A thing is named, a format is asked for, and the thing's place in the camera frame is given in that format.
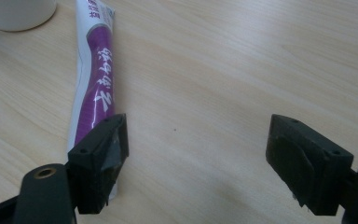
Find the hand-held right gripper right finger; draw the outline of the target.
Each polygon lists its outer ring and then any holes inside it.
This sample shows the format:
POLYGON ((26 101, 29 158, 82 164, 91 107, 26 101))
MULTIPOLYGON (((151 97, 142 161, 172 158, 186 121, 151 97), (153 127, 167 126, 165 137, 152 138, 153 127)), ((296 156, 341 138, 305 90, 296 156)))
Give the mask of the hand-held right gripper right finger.
POLYGON ((353 155, 299 120, 272 115, 266 159, 301 206, 333 216, 353 155))

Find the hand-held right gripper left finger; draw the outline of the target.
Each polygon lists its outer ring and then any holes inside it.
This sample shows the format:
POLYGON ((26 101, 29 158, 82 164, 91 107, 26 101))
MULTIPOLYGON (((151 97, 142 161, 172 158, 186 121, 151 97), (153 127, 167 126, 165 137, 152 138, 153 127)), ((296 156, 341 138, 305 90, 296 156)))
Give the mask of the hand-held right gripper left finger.
POLYGON ((71 191, 80 214, 99 214, 108 204, 129 154, 125 114, 102 120, 68 152, 71 191))

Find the white cup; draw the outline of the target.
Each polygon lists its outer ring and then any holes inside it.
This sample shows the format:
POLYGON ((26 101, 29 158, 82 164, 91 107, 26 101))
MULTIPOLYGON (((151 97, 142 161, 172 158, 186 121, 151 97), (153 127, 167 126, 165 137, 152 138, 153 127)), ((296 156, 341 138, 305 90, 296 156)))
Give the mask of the white cup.
POLYGON ((0 30, 35 28, 49 20, 56 8, 56 0, 0 0, 0 30))

